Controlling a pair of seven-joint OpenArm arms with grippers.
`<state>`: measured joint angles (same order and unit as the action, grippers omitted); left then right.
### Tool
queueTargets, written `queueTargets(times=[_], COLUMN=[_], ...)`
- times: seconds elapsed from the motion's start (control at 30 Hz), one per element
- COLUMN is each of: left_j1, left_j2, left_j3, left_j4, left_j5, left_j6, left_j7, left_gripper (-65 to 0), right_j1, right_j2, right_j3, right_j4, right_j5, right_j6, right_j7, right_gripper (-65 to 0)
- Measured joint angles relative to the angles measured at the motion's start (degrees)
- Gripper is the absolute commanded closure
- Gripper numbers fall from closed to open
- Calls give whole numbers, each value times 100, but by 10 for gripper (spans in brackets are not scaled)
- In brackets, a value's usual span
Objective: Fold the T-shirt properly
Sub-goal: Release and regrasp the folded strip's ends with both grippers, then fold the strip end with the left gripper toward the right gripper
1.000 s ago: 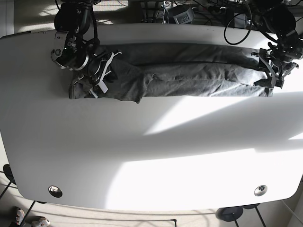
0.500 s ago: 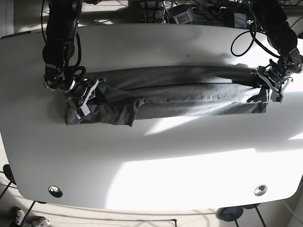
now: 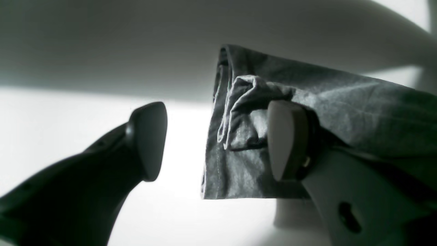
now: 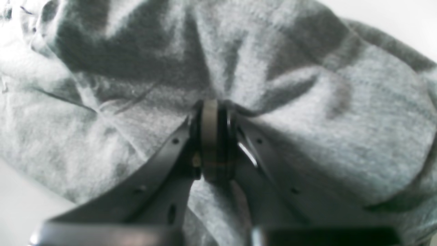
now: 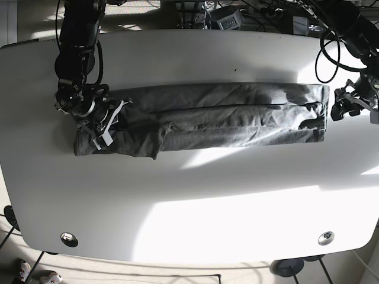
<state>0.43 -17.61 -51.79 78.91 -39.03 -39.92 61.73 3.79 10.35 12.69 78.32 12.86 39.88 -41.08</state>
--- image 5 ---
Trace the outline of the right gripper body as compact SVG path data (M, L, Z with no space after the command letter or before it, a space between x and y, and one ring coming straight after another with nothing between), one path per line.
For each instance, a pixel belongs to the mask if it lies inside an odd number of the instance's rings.
M89 111L85 115L78 116L77 128L88 133L96 149L102 150L113 143L109 130L113 124L118 123L118 114L123 106L131 103L131 99L126 101L112 98L93 100Z

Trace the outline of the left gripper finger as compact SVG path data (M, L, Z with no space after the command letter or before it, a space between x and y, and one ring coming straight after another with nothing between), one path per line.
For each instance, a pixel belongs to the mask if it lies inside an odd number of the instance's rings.
M346 99L341 99L339 101L335 101L333 104L330 116L333 121L340 121L344 118L347 112L348 103L346 103Z

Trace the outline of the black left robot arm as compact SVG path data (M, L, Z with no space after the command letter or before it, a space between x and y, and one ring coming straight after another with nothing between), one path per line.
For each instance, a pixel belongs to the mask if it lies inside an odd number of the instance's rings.
M323 54L336 69L359 73L356 82L348 79L344 87L335 89L332 120L340 121L345 114L354 117L366 109L370 112L370 123L378 124L378 28L350 1L296 1L296 4L326 28L317 58ZM341 63L341 43L364 68Z

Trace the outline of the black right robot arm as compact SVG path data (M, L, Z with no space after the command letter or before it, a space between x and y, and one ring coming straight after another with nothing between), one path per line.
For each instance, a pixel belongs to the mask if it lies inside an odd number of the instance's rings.
M113 143L109 132L126 104L109 96L103 84L104 61L98 40L107 5L123 1L66 1L63 23L56 31L59 55L54 70L59 79L54 95L58 111L74 117L77 128L88 133L97 150Z

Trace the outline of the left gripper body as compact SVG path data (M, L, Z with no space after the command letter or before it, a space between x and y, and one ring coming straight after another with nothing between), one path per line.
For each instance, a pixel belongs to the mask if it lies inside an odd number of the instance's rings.
M346 85L334 91L335 101L346 99L351 117L361 114L366 109L370 112L370 123L378 124L378 79L351 80Z

